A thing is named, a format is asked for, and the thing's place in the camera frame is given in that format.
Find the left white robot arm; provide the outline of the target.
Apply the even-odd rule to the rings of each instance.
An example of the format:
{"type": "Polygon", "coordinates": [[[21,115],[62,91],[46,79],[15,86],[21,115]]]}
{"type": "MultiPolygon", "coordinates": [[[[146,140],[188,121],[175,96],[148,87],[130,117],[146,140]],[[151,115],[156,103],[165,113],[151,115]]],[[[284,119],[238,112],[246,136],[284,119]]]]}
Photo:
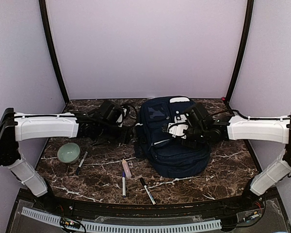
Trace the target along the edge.
{"type": "Polygon", "coordinates": [[[133,126],[124,120],[135,107],[129,103],[117,104],[104,100],[87,113],[25,114],[7,108],[0,120],[0,166],[8,168],[49,212],[59,207],[47,182],[30,165],[19,150],[21,141],[36,138],[66,137],[89,138],[97,141],[106,135],[110,140],[128,144],[133,136],[133,126]]]}

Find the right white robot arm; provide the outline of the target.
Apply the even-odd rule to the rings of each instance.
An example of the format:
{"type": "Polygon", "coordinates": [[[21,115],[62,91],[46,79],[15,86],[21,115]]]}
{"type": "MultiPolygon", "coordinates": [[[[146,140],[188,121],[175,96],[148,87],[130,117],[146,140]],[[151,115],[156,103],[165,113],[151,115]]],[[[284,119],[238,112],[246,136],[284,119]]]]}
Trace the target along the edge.
{"type": "Polygon", "coordinates": [[[224,110],[214,119],[202,104],[186,109],[180,118],[185,127],[180,131],[190,142],[216,143],[223,140],[260,140],[285,145],[280,155],[266,170],[252,178],[238,199],[238,207],[249,210],[270,187],[291,173],[291,113],[278,117],[244,116],[237,110],[224,110]]]}

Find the navy blue student backpack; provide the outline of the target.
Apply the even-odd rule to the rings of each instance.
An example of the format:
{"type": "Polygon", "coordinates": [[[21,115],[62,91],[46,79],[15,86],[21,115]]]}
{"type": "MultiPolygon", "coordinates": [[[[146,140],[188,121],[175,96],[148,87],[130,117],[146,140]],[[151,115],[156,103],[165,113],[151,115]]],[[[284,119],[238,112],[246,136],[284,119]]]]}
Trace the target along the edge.
{"type": "Polygon", "coordinates": [[[190,148],[181,139],[162,131],[163,125],[175,123],[175,118],[195,102],[183,96],[160,97],[144,102],[135,125],[137,158],[147,159],[159,175],[165,178],[186,178],[205,170],[210,159],[210,146],[198,143],[190,148]]]}

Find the blue marker pen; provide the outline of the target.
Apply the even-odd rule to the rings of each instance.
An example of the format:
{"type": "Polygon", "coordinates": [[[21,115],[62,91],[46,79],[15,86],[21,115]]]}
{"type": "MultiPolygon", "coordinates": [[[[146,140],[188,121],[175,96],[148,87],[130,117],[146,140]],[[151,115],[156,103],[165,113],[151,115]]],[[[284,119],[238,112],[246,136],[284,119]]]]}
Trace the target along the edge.
{"type": "Polygon", "coordinates": [[[126,198],[126,175],[124,171],[122,171],[122,197],[126,198]]]}

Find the black white marker front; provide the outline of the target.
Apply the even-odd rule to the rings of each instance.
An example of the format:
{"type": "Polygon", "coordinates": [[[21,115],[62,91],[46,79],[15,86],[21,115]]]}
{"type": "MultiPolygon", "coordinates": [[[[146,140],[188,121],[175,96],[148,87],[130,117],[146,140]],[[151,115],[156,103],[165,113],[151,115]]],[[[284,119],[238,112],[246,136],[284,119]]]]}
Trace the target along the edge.
{"type": "Polygon", "coordinates": [[[145,191],[146,191],[148,197],[150,198],[151,203],[152,203],[153,205],[156,205],[156,202],[155,202],[153,196],[151,195],[151,193],[150,193],[150,191],[149,191],[149,189],[148,189],[148,187],[147,187],[147,185],[146,185],[145,180],[143,179],[143,177],[141,177],[139,180],[140,180],[142,186],[144,187],[144,189],[145,189],[145,191]]]}

